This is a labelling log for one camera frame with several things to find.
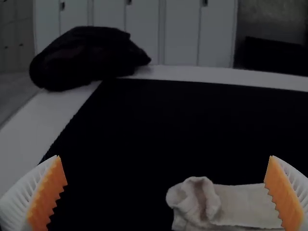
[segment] wall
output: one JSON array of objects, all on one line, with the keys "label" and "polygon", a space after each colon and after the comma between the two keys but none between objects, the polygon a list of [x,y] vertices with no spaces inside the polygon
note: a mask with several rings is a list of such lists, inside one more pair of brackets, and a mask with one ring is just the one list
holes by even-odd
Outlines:
[{"label": "wall", "polygon": [[0,71],[28,70],[34,57],[33,0],[0,3]]},{"label": "wall", "polygon": [[237,44],[245,36],[305,43],[307,0],[240,0]]}]

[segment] black cloth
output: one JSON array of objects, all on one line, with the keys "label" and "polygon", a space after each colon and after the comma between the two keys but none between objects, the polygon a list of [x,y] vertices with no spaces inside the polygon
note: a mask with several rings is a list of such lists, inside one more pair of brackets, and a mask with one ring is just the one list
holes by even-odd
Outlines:
[{"label": "black cloth", "polygon": [[116,28],[79,26],[53,41],[31,62],[29,73],[40,88],[63,91],[94,80],[130,76],[151,58]]},{"label": "black cloth", "polygon": [[51,146],[68,186],[48,225],[171,230],[168,188],[191,176],[263,182],[270,155],[308,174],[308,94],[223,84],[103,81]]}]

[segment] locker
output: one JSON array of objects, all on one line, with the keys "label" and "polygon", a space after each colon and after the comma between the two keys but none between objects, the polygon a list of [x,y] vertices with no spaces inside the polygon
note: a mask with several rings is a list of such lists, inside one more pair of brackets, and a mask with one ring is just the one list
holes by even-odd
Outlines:
[{"label": "locker", "polygon": [[15,5],[14,1],[8,0],[1,3],[2,5],[2,23],[6,24],[15,19]]},{"label": "locker", "polygon": [[76,26],[88,25],[88,1],[62,0],[60,9],[61,34]]},{"label": "locker", "polygon": [[165,64],[197,65],[200,0],[167,0]]},{"label": "locker", "polygon": [[159,50],[159,1],[133,0],[126,7],[126,31],[131,40],[144,49],[158,64]]},{"label": "locker", "polygon": [[59,2],[55,0],[35,1],[35,43],[40,53],[60,35]]},{"label": "locker", "polygon": [[94,0],[94,26],[108,26],[125,30],[126,2],[127,0]]},{"label": "locker", "polygon": [[16,0],[17,19],[32,17],[32,0]]},{"label": "locker", "polygon": [[236,11],[236,0],[208,0],[202,6],[199,66],[233,66]]},{"label": "locker", "polygon": [[15,23],[7,24],[2,29],[4,71],[11,72],[18,69],[17,45],[16,45]]},{"label": "locker", "polygon": [[17,23],[19,70],[28,70],[34,57],[32,19]]}]

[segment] orange serrated pad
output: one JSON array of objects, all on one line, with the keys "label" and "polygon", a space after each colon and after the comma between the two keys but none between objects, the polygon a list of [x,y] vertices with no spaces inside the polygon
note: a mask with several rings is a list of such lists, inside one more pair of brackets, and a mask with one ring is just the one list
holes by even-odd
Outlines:
[{"label": "orange serrated pad", "polygon": [[273,156],[269,158],[264,182],[279,211],[282,227],[286,231],[298,231],[304,220],[304,210],[286,173]]},{"label": "orange serrated pad", "polygon": [[59,194],[64,191],[63,187],[66,185],[62,162],[58,156],[47,170],[28,210],[27,220],[33,231],[48,230],[46,225],[50,223],[52,209],[57,206],[56,200],[60,199]]}]

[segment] gray floor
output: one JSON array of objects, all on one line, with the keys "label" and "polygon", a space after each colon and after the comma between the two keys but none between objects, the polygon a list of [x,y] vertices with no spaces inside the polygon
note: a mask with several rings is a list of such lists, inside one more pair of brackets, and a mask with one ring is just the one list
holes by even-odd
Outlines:
[{"label": "gray floor", "polygon": [[38,91],[28,73],[0,74],[0,128]]}]

